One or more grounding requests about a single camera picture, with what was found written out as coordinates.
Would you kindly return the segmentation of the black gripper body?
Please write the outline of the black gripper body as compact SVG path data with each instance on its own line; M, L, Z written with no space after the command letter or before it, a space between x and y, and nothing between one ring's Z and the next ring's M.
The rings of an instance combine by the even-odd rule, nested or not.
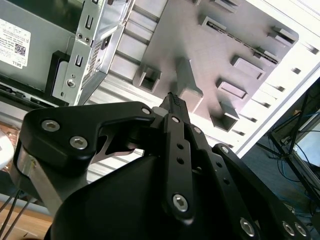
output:
M212 181L193 171L195 216L185 225L163 207L164 164L137 159L69 196L47 240L238 240Z

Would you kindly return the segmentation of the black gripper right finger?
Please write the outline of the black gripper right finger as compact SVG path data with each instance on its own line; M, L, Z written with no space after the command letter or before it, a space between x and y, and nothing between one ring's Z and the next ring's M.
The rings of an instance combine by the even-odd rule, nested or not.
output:
M210 147L191 124L185 101L179 110L191 144L191 158L201 168L206 186L213 184L221 210L210 216L219 240L308 240L310 233L283 202L222 143Z

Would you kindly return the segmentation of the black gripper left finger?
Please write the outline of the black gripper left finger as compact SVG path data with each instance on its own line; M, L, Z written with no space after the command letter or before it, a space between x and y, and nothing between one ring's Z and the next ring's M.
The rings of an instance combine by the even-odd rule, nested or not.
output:
M29 112L22 123L11 178L56 214L76 191L138 159L164 165L163 209L194 218L190 143L177 95L159 108L130 101Z

